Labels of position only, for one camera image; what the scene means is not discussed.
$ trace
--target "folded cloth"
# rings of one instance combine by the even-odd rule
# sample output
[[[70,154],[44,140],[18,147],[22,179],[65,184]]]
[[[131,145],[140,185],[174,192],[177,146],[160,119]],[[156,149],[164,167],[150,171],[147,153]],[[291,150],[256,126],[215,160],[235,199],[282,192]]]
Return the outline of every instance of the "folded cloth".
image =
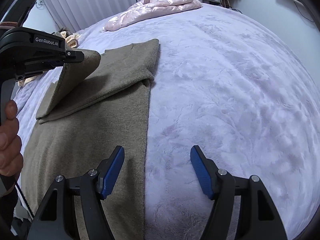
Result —
[[[61,34],[61,36],[62,36],[63,38],[66,38],[66,37],[67,37],[67,32],[66,32],[66,31],[60,32],[60,34]]]
[[[102,30],[113,32],[146,19],[198,8],[201,8],[198,0],[141,0],[127,11],[111,18]]]
[[[28,83],[30,83],[31,81],[35,80],[35,79],[37,78],[37,76],[39,76],[39,75],[30,77],[30,78],[26,78],[26,79],[23,79],[23,80],[19,80],[19,81],[18,81],[18,86],[19,86],[19,87],[25,87],[26,84],[28,84]]]
[[[102,206],[115,239],[143,239],[149,95],[158,48],[154,39],[106,50],[87,78],[85,65],[65,64],[41,102],[23,155],[21,185],[33,211],[57,175],[83,175],[122,145],[124,164]],[[95,68],[90,65],[96,59],[85,60]],[[87,239],[78,198],[75,206],[81,239]]]
[[[66,43],[71,48],[77,48],[79,45],[78,39],[80,38],[80,36],[81,35],[78,33],[72,34],[66,38]]]

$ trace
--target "finger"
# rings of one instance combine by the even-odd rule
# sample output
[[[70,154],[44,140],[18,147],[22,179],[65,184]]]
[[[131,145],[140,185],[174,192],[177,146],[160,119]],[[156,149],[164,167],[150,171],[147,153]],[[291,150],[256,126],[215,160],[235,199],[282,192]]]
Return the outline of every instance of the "finger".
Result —
[[[13,120],[18,113],[18,107],[15,101],[10,100],[5,106],[5,115],[9,120]]]
[[[13,176],[20,173],[23,168],[23,156],[19,153],[12,162],[6,166],[3,170],[0,170],[0,174],[4,176]]]
[[[17,136],[19,131],[19,121],[17,118],[6,120],[0,126],[0,150],[4,150]]]
[[[4,150],[0,151],[0,170],[8,166],[12,160],[20,153],[22,146],[21,138],[16,135],[12,143]]]

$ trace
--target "bed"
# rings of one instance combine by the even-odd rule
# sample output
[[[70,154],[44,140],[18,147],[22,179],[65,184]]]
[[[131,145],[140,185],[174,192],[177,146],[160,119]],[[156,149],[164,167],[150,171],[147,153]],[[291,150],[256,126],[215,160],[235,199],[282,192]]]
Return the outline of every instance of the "bed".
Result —
[[[99,53],[160,41],[149,109],[145,239],[200,238],[213,203],[192,168],[193,145],[234,176],[258,175],[293,239],[320,204],[319,90],[271,31],[238,12],[202,6],[115,32],[101,31],[109,18],[78,32],[79,47]],[[22,153],[60,72],[49,71],[16,93]]]

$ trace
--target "olive green cloth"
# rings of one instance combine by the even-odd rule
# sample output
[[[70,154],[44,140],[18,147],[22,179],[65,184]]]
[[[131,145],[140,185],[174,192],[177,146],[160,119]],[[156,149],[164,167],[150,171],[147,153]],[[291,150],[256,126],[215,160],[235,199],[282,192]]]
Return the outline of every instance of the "olive green cloth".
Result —
[[[22,190],[33,211],[57,175],[80,176],[121,145],[124,165],[102,206],[116,240],[143,239],[149,95],[158,48],[159,41],[151,40],[106,50],[99,67],[63,99],[57,85],[48,89],[24,152]],[[59,103],[48,111],[55,98]],[[87,239],[79,197],[75,205],[80,237]]]
[[[62,37],[61,33],[54,33],[54,35]],[[68,93],[92,74],[100,64],[101,56],[94,50],[72,49],[67,43],[65,43],[65,49],[82,51],[85,55],[84,60],[79,63],[65,63],[63,65],[58,81],[51,83],[49,92],[44,95],[36,119],[48,115]]]

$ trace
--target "pink quilt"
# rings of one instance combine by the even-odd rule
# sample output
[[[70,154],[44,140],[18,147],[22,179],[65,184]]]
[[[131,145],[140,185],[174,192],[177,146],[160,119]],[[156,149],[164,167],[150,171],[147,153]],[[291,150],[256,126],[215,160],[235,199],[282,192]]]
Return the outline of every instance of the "pink quilt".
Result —
[[[147,19],[198,8],[201,8],[198,0],[141,0],[127,11],[111,18],[102,30],[113,32]]]

